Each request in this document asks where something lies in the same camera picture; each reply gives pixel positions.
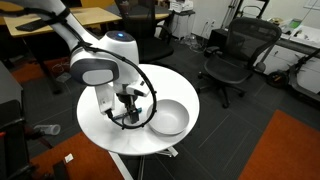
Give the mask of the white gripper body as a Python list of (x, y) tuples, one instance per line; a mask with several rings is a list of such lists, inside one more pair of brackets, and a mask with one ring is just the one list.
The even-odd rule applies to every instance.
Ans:
[(144, 80), (137, 80), (130, 84), (114, 83), (113, 89), (126, 108), (134, 107), (135, 101), (139, 96), (146, 97), (150, 93)]

